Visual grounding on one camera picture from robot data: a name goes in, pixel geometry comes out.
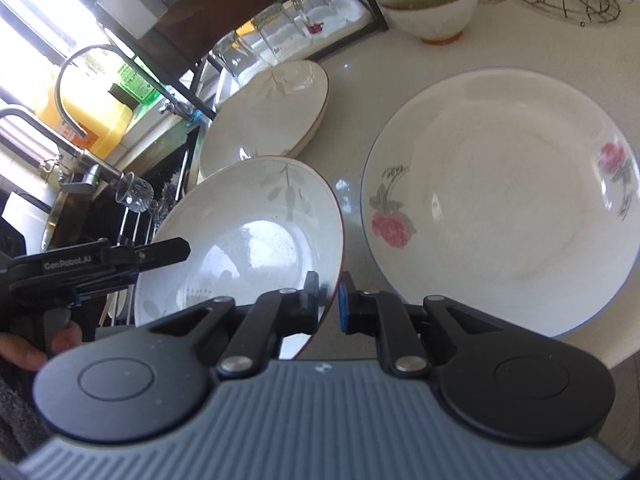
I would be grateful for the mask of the person's left hand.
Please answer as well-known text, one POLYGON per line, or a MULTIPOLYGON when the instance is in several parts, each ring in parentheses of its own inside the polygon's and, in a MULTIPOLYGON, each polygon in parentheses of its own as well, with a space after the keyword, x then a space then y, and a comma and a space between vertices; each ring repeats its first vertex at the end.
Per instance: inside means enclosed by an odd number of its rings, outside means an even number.
MULTIPOLYGON (((54 354, 60 354, 78 347, 81 341, 81 328, 75 322, 69 322, 64 330, 53 337, 51 349, 54 354)), ((26 339, 8 333, 1 334, 0 352, 2 359, 29 372, 40 370, 48 360, 44 352, 34 347, 26 339)))

